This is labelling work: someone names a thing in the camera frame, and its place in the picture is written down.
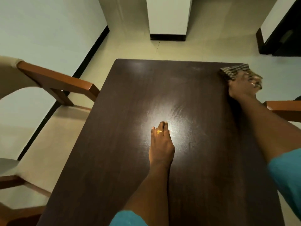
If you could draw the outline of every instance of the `dark wooden table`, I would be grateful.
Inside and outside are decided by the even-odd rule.
[[[146,177],[160,121],[175,145],[170,225],[283,226],[250,126],[217,74],[231,65],[116,60],[38,226],[108,225]]]

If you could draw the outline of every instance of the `tile floor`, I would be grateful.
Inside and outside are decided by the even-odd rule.
[[[258,99],[292,100],[301,95],[300,57],[260,55],[255,33],[276,0],[194,0],[185,42],[150,41],[146,0],[99,0],[110,33],[101,44],[81,79],[101,89],[113,62],[118,58],[242,62],[263,76],[263,90]],[[92,107],[85,96],[70,94],[77,105]],[[13,162],[0,174],[13,173]],[[23,202],[28,206],[47,201],[26,188]],[[16,208],[16,200],[7,197],[8,205]],[[301,225],[282,197],[286,225]]]

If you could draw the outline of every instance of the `hand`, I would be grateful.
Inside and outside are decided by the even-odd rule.
[[[148,152],[150,167],[159,165],[169,169],[174,154],[175,146],[171,141],[168,123],[162,121],[157,128],[152,127],[151,130],[151,145]]]
[[[253,79],[255,80],[249,79],[249,75],[240,70],[234,81],[228,81],[230,97],[236,100],[245,95],[255,97],[255,94],[260,90],[257,86],[260,78],[253,76]]]

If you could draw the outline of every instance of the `wall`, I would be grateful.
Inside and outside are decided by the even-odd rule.
[[[186,35],[191,0],[146,0],[150,34]]]
[[[266,42],[282,18],[296,0],[277,0],[261,28],[263,42]]]
[[[1,0],[0,55],[72,76],[107,26],[98,0]],[[0,100],[0,158],[17,159],[55,99],[25,88]]]

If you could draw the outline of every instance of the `cleaning cloth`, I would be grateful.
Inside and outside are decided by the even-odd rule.
[[[262,89],[262,77],[252,70],[250,70],[248,64],[240,64],[232,67],[224,67],[220,69],[220,74],[226,78],[226,80],[236,79],[238,71],[244,71],[249,75],[248,81],[254,83],[254,87]]]

